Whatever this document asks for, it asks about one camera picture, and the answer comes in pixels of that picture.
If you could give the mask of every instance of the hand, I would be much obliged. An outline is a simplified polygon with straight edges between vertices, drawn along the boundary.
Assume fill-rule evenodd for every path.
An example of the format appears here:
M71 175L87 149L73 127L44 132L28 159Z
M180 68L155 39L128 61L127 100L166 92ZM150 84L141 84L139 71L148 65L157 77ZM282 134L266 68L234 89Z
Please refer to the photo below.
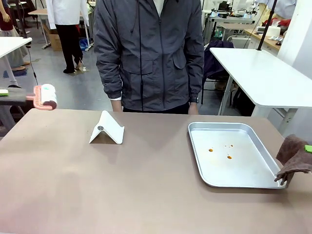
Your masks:
M3 17L3 21L6 22L6 23L10 22L10 20L11 20L10 16L7 13L4 13L2 15L2 17Z
M195 103L195 102L190 103L189 115L199 115L197 103Z
M111 101L114 112L122 112L121 101Z

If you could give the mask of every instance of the blue shirt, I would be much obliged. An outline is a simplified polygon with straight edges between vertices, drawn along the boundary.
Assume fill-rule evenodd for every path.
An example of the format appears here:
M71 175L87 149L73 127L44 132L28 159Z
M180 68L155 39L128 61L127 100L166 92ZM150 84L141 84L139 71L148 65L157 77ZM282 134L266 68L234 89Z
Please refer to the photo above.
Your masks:
M2 4L4 8L9 8L8 0L2 0Z
M272 9L274 0L256 0L256 2L267 4L267 6ZM296 4L297 0L277 0L274 12L287 20L291 19L293 17Z

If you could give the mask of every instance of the jacket zipper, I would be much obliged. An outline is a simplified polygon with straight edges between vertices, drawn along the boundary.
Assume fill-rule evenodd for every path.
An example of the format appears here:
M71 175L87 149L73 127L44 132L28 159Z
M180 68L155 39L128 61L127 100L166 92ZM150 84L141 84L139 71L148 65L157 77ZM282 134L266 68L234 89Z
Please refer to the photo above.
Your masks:
M166 87L165 87L165 59L164 59L164 47L163 47L163 44L162 44L162 36L161 36L161 18L158 17L158 21L159 21L159 35L160 35L160 45L161 45L161 60L162 60L162 80L163 80L163 95L162 95L162 104L165 108L165 105L166 105L166 100L165 100L165 90L166 90Z

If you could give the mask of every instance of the black shoe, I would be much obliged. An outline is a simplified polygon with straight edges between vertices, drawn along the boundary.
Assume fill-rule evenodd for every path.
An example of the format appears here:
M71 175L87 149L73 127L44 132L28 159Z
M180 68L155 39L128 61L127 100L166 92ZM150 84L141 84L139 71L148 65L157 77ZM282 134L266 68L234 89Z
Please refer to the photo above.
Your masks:
M65 69L63 71L63 73L65 73L65 74L74 73L74 72L75 72L75 70L68 70L68 69Z

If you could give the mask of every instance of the white shirt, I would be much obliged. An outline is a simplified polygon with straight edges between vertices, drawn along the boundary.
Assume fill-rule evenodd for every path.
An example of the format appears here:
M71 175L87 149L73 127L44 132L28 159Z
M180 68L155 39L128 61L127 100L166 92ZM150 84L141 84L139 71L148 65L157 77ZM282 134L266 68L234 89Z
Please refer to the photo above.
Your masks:
M161 15L161 12L162 12L162 8L164 6L164 1L165 0L154 0L154 4L155 4L155 7L157 9L157 12L158 12L158 15L160 16ZM111 101L120 101L121 100L121 96L118 97L118 98L114 98L114 99L110 99Z
M256 0L258 3L267 4L272 9L274 0ZM285 19L291 19L296 7L297 0L277 0L274 12Z
M46 0L46 4L51 29L56 29L56 24L79 24L80 12L87 26L89 26L86 0Z

